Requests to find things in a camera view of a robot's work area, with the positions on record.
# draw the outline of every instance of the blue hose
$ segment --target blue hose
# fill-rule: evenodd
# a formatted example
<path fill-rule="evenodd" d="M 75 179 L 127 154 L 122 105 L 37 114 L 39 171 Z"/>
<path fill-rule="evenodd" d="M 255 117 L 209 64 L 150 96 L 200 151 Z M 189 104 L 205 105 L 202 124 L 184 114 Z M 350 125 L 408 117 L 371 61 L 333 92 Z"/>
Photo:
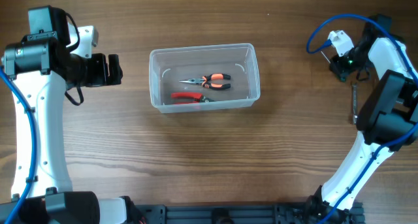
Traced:
<path fill-rule="evenodd" d="M 397 41 L 382 26 L 380 26 L 375 21 L 373 21 L 373 20 L 371 20 L 369 18 L 366 18 L 364 16 L 360 16 L 360 15 L 357 15 L 357 14 L 340 14 L 340 15 L 336 15 L 336 16 L 333 16 L 333 17 L 329 18 L 327 21 L 325 21 L 324 23 L 322 23 L 312 33 L 312 35 L 309 37 L 308 43 L 306 44 L 306 51 L 309 54 L 314 54 L 316 52 L 321 51 L 323 48 L 326 48 L 326 47 L 330 46 L 330 40 L 327 40 L 327 41 L 325 41 L 325 43 L 322 46 L 320 46 L 315 51 L 310 51 L 309 50 L 310 43 L 311 43 L 312 39 L 314 39 L 314 37 L 317 35 L 317 33 L 325 25 L 327 25 L 331 21 L 336 20 L 336 19 L 340 19 L 340 18 L 356 18 L 356 19 L 360 19 L 360 20 L 363 20 L 363 21 L 366 21 L 366 22 L 370 22 L 376 28 L 378 28 L 393 43 L 393 45 L 395 46 L 396 50 L 398 51 L 400 57 L 402 58 L 402 61 L 404 62 L 407 71 L 412 76 L 413 81 L 415 82 L 415 84 L 418 87 L 418 77 L 412 71 L 412 67 L 410 66 L 410 63 L 408 62 L 408 59 L 406 58 L 406 56 L 402 52 L 401 47 L 399 46 L 399 44 L 397 43 Z M 364 174 L 366 174 L 367 170 L 370 168 L 370 166 L 372 165 L 373 161 L 376 159 L 376 157 L 378 156 L 379 152 L 383 148 L 390 147 L 390 146 L 394 146 L 396 144 L 399 144 L 399 143 L 402 143 L 402 142 L 406 141 L 412 134 L 414 134 L 414 132 L 416 132 L 416 130 L 418 130 L 418 124 L 415 124 L 405 135 L 401 136 L 400 138 L 395 139 L 393 141 L 390 141 L 388 143 L 385 143 L 385 144 L 381 145 L 380 147 L 378 147 L 377 150 L 373 153 L 372 158 L 370 158 L 369 162 L 366 164 L 365 168 L 360 173 L 359 177 L 354 181 L 353 185 L 349 188 L 349 190 L 347 190 L 344 193 L 344 195 L 342 195 L 340 197 L 340 199 L 338 199 L 337 203 L 334 205 L 334 207 L 332 208 L 332 210 L 321 221 L 319 221 L 318 224 L 324 224 L 333 215 L 333 213 L 337 210 L 338 205 L 340 205 L 340 203 L 349 195 L 349 191 L 352 191 L 356 187 L 356 185 L 360 182 L 361 178 L 364 176 Z"/>
<path fill-rule="evenodd" d="M 18 89 L 12 84 L 12 82 L 8 79 L 6 74 L 3 72 L 3 67 L 0 67 L 0 77 L 3 79 L 7 87 L 15 94 L 15 96 L 18 98 L 20 103 L 23 105 L 27 117 L 29 118 L 29 124 L 31 127 L 31 138 L 32 138 L 32 155 L 31 155 L 31 166 L 29 168 L 29 181 L 27 181 L 24 192 L 22 193 L 22 196 L 19 198 L 18 202 L 16 203 L 15 207 L 13 208 L 12 212 L 8 215 L 5 224 L 10 224 L 13 222 L 14 218 L 18 215 L 18 212 L 20 208 L 23 206 L 25 199 L 27 197 L 27 194 L 29 194 L 33 180 L 35 178 L 35 168 L 37 163 L 37 132 L 35 127 L 35 117 L 33 116 L 33 113 L 31 111 L 31 107 L 27 103 L 26 99 Z"/>

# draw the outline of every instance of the pliers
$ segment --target pliers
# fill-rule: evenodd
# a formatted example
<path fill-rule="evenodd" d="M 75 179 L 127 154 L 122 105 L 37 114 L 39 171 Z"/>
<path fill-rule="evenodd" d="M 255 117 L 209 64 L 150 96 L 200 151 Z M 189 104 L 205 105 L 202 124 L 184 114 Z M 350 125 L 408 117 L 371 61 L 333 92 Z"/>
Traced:
<path fill-rule="evenodd" d="M 190 92 L 171 93 L 171 98 L 173 99 L 192 98 L 193 102 L 191 103 L 210 103 L 210 102 L 215 101 L 215 100 L 205 97 L 201 93 L 190 93 Z"/>
<path fill-rule="evenodd" d="M 182 83 L 186 84 L 202 84 L 204 88 L 210 88 L 214 90 L 223 90 L 229 89 L 231 84 L 212 84 L 209 83 L 209 80 L 230 80 L 231 76 L 228 74 L 210 74 L 208 76 L 203 76 L 202 78 L 191 78 L 188 80 L 181 80 Z"/>

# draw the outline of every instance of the white plastic bin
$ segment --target white plastic bin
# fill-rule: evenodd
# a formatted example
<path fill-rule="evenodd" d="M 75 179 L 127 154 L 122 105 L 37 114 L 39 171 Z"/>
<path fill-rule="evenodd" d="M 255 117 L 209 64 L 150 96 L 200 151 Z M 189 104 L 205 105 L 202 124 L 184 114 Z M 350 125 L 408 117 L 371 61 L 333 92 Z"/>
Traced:
<path fill-rule="evenodd" d="M 229 74 L 230 89 L 213 90 L 179 82 L 209 74 Z M 197 92 L 215 100 L 211 103 L 177 104 L 176 92 Z M 251 106 L 260 97 L 260 77 L 251 44 L 222 44 L 154 50 L 150 54 L 151 103 L 162 113 L 218 110 Z"/>

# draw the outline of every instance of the wooden tabletop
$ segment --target wooden tabletop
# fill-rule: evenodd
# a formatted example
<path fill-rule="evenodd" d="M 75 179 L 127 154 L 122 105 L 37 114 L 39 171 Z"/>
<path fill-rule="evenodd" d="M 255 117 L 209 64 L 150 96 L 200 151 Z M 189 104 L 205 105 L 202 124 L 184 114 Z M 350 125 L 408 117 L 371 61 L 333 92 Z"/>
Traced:
<path fill-rule="evenodd" d="M 311 32 L 351 12 L 393 18 L 418 63 L 416 0 L 0 0 L 0 48 L 29 33 L 27 10 L 43 5 L 94 25 L 94 52 L 119 54 L 122 85 L 84 88 L 85 102 L 64 102 L 64 144 L 75 191 L 129 195 L 136 204 L 304 201 L 326 182 L 353 145 L 350 80 L 342 83 L 321 54 L 308 55 Z M 363 23 L 335 21 L 356 42 Z M 250 108 L 161 114 L 150 102 L 148 64 L 158 48 L 254 45 L 261 98 Z M 373 82 L 359 85 L 361 105 Z M 16 169 L 12 95 L 0 84 L 0 201 Z M 367 223 L 416 223 L 418 147 L 403 147 L 357 196 Z"/>

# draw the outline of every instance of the hand tool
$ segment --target hand tool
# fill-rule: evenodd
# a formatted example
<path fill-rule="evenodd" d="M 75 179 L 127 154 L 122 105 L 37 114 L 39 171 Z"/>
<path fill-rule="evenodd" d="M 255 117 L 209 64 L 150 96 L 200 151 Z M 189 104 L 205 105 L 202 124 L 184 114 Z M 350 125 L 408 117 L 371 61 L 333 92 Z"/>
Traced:
<path fill-rule="evenodd" d="M 191 103 L 210 103 L 210 102 L 215 101 L 215 100 L 205 97 L 201 93 L 190 93 L 190 92 L 171 93 L 171 98 L 173 99 L 192 98 L 193 102 Z"/>
<path fill-rule="evenodd" d="M 182 83 L 186 84 L 202 84 L 204 88 L 210 88 L 214 90 L 223 90 L 229 89 L 231 84 L 212 84 L 209 83 L 209 80 L 230 80 L 231 76 L 228 74 L 210 74 L 203 76 L 202 78 L 190 78 L 188 80 L 180 80 Z"/>
<path fill-rule="evenodd" d="M 353 124 L 357 123 L 357 83 L 351 84 L 353 90 Z"/>

